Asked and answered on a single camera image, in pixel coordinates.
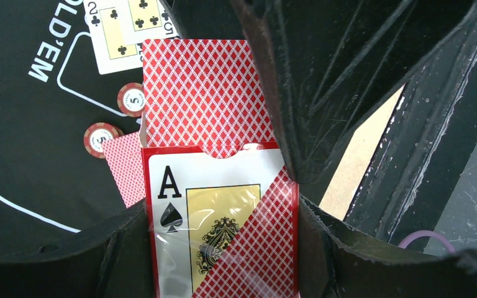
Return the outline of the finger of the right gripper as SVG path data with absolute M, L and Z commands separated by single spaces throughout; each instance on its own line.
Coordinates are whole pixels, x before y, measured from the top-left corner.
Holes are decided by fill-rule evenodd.
M 284 162 L 313 183 L 476 1 L 232 1 Z

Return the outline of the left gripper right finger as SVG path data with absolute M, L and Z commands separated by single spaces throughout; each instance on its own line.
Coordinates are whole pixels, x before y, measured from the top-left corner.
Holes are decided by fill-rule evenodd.
M 302 297 L 477 297 L 477 249 L 447 256 L 375 239 L 299 199 Z

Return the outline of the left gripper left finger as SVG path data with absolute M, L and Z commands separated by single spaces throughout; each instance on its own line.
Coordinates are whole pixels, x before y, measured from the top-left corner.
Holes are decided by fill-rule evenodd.
M 140 201 L 36 251 L 0 256 L 0 297 L 154 297 L 152 264 Z

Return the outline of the red playing card box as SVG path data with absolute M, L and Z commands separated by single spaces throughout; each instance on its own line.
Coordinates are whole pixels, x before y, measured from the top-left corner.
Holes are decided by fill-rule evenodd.
M 298 186 L 268 124 L 147 127 L 157 297 L 297 297 Z

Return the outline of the red-backed card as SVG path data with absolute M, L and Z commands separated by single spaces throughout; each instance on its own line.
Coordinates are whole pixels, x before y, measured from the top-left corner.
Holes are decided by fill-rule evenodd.
M 138 132 L 103 143 L 102 149 L 126 208 L 145 198 L 141 142 Z

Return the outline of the red-backed card deck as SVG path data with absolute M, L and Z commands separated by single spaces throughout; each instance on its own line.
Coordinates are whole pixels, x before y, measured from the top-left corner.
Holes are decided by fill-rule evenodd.
M 143 43 L 148 147 L 198 146 L 216 158 L 275 140 L 246 40 Z

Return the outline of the red chip pile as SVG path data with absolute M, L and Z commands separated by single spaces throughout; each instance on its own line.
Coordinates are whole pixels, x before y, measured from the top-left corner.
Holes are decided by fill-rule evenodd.
M 83 143 L 86 151 L 90 155 L 105 159 L 102 144 L 122 136 L 124 136 L 124 133 L 120 128 L 106 122 L 97 122 L 86 129 Z

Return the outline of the single red chip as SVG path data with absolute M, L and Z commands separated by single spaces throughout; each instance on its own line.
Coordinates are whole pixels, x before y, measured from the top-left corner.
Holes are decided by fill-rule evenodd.
M 129 117 L 139 118 L 145 107 L 145 95 L 141 83 L 127 83 L 117 94 L 117 105 Z

